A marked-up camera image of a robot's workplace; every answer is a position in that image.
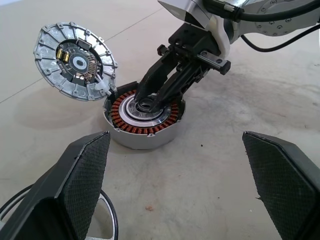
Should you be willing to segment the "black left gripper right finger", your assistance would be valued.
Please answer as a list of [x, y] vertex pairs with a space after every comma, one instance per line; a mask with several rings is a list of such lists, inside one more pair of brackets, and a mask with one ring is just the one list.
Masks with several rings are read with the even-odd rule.
[[320, 169], [294, 143], [245, 131], [259, 199], [283, 240], [320, 238]]

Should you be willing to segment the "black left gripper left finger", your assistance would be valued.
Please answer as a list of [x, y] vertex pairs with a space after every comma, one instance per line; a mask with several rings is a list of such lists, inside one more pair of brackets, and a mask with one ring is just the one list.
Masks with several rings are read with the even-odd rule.
[[102, 131], [70, 143], [34, 184], [12, 197], [0, 216], [2, 240], [88, 240], [97, 203], [109, 211], [102, 190], [111, 136]]

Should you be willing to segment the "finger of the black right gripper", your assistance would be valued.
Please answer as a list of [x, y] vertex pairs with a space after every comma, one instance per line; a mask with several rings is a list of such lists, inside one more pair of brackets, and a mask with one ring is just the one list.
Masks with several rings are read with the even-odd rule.
[[155, 94], [156, 102], [180, 101], [180, 93], [164, 96], [161, 95], [161, 88], [169, 79], [168, 75], [174, 70], [179, 63], [184, 61], [184, 57], [178, 53], [166, 53], [156, 63], [154, 63], [146, 72], [136, 89], [134, 100], [136, 102]]
[[210, 69], [207, 63], [188, 63], [181, 71], [176, 71], [157, 92], [150, 111], [157, 112], [181, 98]]

